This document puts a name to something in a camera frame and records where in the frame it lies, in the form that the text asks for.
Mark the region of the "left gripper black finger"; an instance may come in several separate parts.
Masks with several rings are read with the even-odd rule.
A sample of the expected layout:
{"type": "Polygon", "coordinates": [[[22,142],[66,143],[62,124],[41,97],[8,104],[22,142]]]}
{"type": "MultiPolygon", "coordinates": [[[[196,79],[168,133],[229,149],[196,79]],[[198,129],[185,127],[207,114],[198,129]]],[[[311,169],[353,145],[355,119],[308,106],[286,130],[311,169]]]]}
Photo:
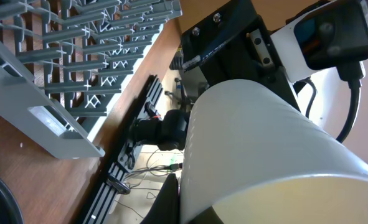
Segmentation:
{"type": "Polygon", "coordinates": [[[178,224],[179,201],[177,177],[169,174],[141,224],[178,224]]]}

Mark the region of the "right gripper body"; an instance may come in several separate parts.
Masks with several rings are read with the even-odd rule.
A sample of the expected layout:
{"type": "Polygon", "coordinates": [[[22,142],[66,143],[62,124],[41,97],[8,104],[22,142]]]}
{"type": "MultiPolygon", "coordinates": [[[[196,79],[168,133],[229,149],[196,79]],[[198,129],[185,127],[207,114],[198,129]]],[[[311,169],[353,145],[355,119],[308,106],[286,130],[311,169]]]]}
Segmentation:
{"type": "Polygon", "coordinates": [[[185,31],[181,44],[184,71],[198,68],[210,86],[252,80],[298,107],[270,33],[251,1],[229,1],[185,31]]]}

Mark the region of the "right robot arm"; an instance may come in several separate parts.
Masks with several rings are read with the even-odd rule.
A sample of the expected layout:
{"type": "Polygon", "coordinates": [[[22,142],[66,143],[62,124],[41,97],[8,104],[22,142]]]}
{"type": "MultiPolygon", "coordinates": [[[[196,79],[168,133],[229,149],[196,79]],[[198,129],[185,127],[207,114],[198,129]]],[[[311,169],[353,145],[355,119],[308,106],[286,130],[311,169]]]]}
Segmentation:
{"type": "MultiPolygon", "coordinates": [[[[261,16],[251,1],[229,1],[181,36],[184,71],[198,68],[209,86],[244,79],[255,81],[295,109],[293,85],[261,16]]],[[[154,113],[139,119],[132,130],[136,144],[156,145],[162,151],[185,147],[189,113],[170,110],[164,118],[154,113]]]]}

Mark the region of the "white cup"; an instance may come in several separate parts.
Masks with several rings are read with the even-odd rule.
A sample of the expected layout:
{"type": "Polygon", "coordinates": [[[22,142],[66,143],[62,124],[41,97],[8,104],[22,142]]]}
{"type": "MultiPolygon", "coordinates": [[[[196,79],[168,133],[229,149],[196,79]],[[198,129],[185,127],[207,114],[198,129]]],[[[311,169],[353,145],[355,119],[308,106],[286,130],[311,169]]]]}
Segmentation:
{"type": "Polygon", "coordinates": [[[229,80],[190,116],[181,223],[368,223],[368,164],[263,85],[229,80]]]}

